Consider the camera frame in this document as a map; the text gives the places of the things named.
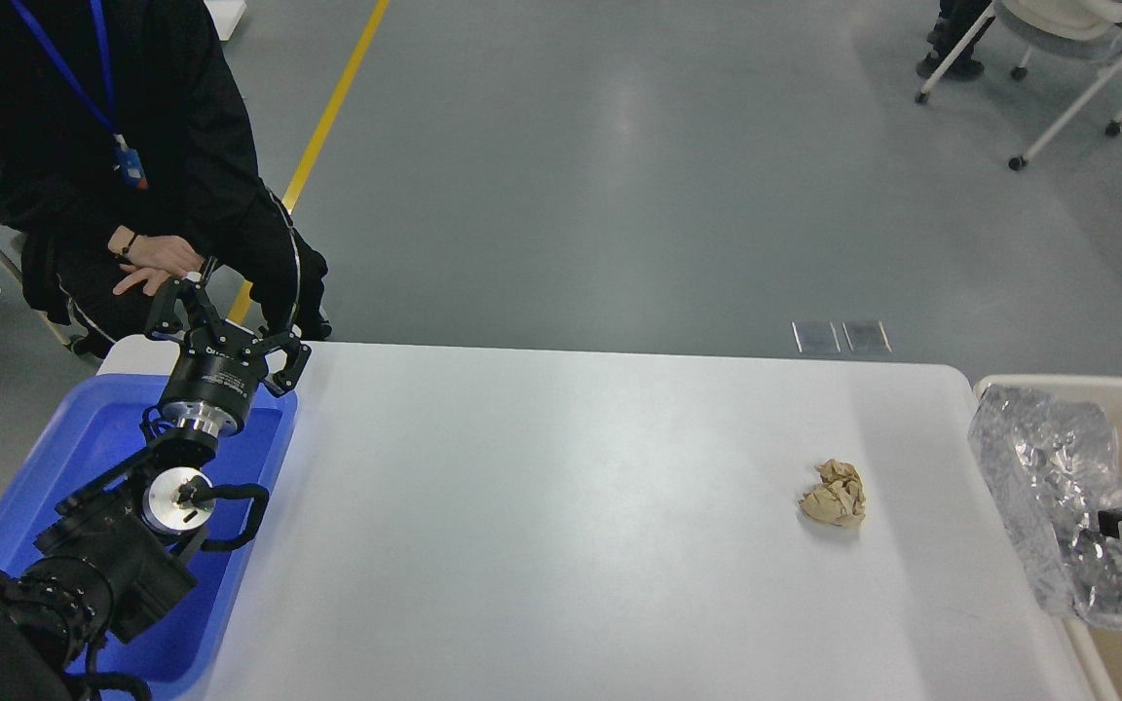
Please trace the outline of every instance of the aluminum foil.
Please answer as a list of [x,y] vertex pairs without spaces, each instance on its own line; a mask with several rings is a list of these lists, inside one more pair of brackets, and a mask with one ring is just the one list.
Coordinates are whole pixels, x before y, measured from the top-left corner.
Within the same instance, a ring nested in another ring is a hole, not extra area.
[[1041,608],[1122,630],[1122,542],[1098,533],[1100,510],[1122,510],[1103,409],[991,386],[969,444]]

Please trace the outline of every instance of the blue lanyard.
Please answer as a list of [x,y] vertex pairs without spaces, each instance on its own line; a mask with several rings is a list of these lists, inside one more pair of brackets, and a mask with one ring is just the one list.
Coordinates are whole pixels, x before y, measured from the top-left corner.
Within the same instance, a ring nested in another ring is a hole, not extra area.
[[19,18],[24,19],[24,24],[37,37],[37,43],[40,44],[40,47],[46,49],[49,62],[55,64],[59,75],[63,75],[63,80],[67,81],[67,85],[72,85],[72,90],[75,90],[76,96],[81,99],[81,102],[85,103],[85,107],[89,107],[94,119],[103,128],[107,128],[107,131],[111,132],[116,141],[120,142],[120,146],[123,146],[123,137],[121,137],[120,130],[114,127],[114,122],[112,121],[114,119],[114,90],[111,85],[111,48],[110,44],[107,43],[107,18],[102,13],[102,0],[90,0],[90,10],[93,11],[93,30],[98,33],[98,49],[102,54],[102,83],[107,85],[107,112],[100,110],[96,103],[93,103],[93,99],[89,96],[89,93],[85,92],[85,89],[81,87],[80,81],[76,81],[76,74],[72,72],[72,67],[68,67],[67,62],[63,59],[63,55],[58,53],[58,48],[54,41],[46,35],[45,28],[40,27],[40,22],[37,21],[36,17],[33,17],[33,13],[21,3],[21,0],[11,0],[11,3],[17,8]]

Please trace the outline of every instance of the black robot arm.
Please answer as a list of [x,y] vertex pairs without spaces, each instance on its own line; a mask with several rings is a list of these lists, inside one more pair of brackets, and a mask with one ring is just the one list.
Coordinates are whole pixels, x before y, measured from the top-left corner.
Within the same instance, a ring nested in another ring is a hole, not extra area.
[[[309,347],[222,320],[202,279],[164,285],[148,323],[148,335],[173,338],[181,354],[142,418],[146,445],[55,506],[57,523],[35,541],[40,559],[21,577],[0,572],[0,701],[85,701],[111,689],[148,700],[141,680],[99,673],[107,634],[128,643],[150,629],[196,585],[191,557],[237,550],[263,523],[266,489],[211,483],[201,467],[245,427],[259,385],[276,396],[297,386]],[[285,354],[277,372],[267,367],[273,351]],[[252,505],[240,535],[209,541],[204,524],[220,498]],[[68,674],[81,653],[85,674]]]

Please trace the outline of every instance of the bracelet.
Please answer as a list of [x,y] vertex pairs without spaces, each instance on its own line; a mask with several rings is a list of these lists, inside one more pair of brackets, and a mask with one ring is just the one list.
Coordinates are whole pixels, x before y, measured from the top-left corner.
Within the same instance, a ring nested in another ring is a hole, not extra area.
[[141,236],[141,234],[139,234],[137,232],[132,232],[132,239],[129,239],[129,242],[126,243],[123,246],[123,248],[120,248],[120,252],[114,255],[114,259],[117,261],[119,261],[119,262],[132,262],[132,261],[129,260],[129,249],[132,248],[134,243],[137,243],[137,237],[138,236]]

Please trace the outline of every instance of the hand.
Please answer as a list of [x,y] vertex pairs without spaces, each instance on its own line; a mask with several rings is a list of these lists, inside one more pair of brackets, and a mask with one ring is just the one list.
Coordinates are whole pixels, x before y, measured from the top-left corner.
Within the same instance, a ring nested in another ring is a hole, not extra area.
[[141,292],[146,293],[146,297],[153,297],[162,285],[166,284],[171,279],[171,275],[167,270],[160,270],[158,268],[138,268],[137,266],[120,266],[120,270],[129,274],[128,277],[120,280],[112,289],[112,294],[123,294],[129,292],[139,284],[144,284]]
[[128,258],[134,267],[165,270],[176,277],[202,269],[204,262],[188,241],[178,236],[138,236]]

